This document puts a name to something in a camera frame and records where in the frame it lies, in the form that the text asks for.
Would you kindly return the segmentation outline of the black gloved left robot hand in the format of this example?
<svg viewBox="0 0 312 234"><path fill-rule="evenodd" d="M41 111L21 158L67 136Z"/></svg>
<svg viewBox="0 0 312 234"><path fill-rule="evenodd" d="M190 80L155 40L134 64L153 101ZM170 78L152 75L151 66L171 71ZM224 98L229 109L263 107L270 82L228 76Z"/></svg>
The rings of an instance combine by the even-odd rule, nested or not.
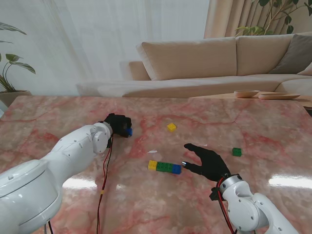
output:
<svg viewBox="0 0 312 234"><path fill-rule="evenodd" d="M113 134L126 138L132 136L132 120L129 117L110 113L104 122L111 126Z"/></svg>

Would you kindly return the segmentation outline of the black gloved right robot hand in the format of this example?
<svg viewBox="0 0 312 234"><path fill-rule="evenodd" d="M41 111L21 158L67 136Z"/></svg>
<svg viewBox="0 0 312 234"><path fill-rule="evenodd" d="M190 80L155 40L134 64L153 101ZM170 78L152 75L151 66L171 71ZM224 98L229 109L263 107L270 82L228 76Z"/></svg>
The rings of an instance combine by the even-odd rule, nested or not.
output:
<svg viewBox="0 0 312 234"><path fill-rule="evenodd" d="M194 152L201 160L200 166L189 162L182 162L182 166L185 169L215 182L218 182L223 176L231 175L225 162L215 151L190 143L185 144L184 147L189 151Z"/></svg>

